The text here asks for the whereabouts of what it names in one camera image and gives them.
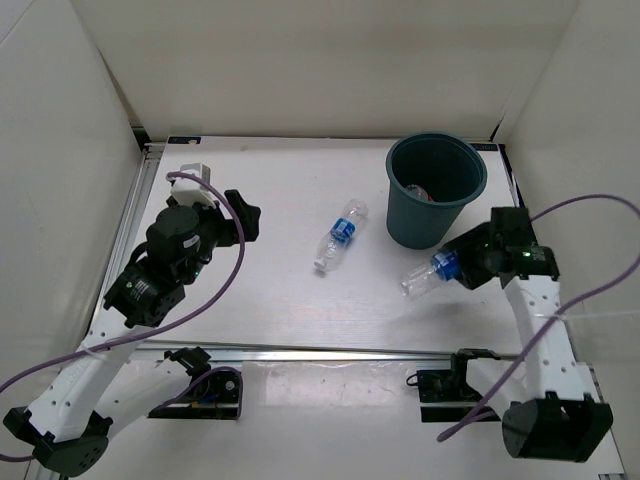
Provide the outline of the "blue label bottle white cap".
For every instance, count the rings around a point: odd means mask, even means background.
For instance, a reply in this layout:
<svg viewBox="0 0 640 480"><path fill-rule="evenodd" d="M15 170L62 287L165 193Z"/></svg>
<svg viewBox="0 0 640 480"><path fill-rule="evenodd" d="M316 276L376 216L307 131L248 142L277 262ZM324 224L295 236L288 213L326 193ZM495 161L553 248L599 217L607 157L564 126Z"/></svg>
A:
<svg viewBox="0 0 640 480"><path fill-rule="evenodd" d="M358 225L367 218L368 213L369 208L364 201L351 199L345 205L341 214L319 242L313 261L316 270L328 272L339 266L358 231Z"/></svg>

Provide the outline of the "black label plastic bottle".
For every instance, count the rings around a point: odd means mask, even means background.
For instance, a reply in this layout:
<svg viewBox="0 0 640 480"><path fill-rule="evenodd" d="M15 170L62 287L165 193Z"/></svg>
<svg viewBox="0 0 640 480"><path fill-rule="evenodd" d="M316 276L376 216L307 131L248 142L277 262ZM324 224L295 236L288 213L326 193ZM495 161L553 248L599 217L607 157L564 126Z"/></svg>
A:
<svg viewBox="0 0 640 480"><path fill-rule="evenodd" d="M406 191L414 197L423 201L433 201L433 197L420 185L410 184L405 187Z"/></svg>

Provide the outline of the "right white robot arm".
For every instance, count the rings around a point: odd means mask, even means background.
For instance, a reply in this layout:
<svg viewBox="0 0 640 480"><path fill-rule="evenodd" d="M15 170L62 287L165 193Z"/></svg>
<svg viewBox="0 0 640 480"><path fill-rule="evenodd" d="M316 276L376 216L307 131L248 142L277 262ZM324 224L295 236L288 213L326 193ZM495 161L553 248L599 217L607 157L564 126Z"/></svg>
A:
<svg viewBox="0 0 640 480"><path fill-rule="evenodd" d="M537 243L527 209L495 207L490 219L448 242L469 290L499 279L514 313L522 351L513 361L490 350L452 358L449 387L460 399L480 395L464 423L492 412L513 458L586 462L613 423L581 376L559 319L560 273L553 251Z"/></svg>

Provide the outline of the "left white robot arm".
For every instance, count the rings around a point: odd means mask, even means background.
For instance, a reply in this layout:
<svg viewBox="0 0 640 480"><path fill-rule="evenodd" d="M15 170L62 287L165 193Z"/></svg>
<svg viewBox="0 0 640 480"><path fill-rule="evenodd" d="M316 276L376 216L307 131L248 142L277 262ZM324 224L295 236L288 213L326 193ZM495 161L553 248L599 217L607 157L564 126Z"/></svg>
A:
<svg viewBox="0 0 640 480"><path fill-rule="evenodd" d="M178 400L198 400L210 386L209 355L200 347L168 351L159 366L115 394L105 391L142 341L159 330L185 297L216 248L245 246L259 235L261 210L236 190L223 205L203 191L169 197L146 239L104 297L107 317L81 346L61 359L63 369L29 405L3 423L32 446L32 459L69 478L87 472L126 426Z"/></svg>

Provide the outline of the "dark green plastic bin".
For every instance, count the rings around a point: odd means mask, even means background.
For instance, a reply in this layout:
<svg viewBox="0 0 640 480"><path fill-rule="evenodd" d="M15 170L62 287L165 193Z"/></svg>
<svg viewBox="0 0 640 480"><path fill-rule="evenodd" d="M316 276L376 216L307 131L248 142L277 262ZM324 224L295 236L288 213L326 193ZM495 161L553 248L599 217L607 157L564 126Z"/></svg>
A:
<svg viewBox="0 0 640 480"><path fill-rule="evenodd" d="M398 140L385 161L389 179L386 228L399 245L424 250L437 245L464 207L487 184L481 156L465 140L447 133L421 132ZM422 186L433 201L409 194Z"/></svg>

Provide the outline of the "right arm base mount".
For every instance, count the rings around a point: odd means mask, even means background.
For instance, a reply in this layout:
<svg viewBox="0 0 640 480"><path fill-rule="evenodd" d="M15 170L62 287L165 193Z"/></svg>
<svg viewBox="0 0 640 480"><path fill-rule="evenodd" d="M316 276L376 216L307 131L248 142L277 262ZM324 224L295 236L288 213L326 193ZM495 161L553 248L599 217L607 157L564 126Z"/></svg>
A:
<svg viewBox="0 0 640 480"><path fill-rule="evenodd" d="M418 370L405 384L416 388L422 423L455 423L462 420L481 399L451 370Z"/></svg>

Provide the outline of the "aluminium front rail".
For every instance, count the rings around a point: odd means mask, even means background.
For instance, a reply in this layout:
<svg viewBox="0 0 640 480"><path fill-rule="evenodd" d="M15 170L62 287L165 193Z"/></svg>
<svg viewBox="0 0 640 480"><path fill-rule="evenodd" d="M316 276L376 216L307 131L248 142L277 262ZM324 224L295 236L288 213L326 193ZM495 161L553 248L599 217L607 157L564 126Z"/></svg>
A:
<svg viewBox="0 0 640 480"><path fill-rule="evenodd" d="M213 362L445 361L451 352L200 343Z"/></svg>

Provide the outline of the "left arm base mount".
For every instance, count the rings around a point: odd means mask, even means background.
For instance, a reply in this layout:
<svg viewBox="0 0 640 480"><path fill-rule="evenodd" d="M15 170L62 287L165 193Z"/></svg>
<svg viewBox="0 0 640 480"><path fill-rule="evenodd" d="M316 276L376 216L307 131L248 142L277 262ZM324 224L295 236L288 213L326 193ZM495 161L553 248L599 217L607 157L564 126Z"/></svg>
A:
<svg viewBox="0 0 640 480"><path fill-rule="evenodd" d="M176 402L152 410L149 419L237 421L244 380L240 363L213 363L211 374Z"/></svg>

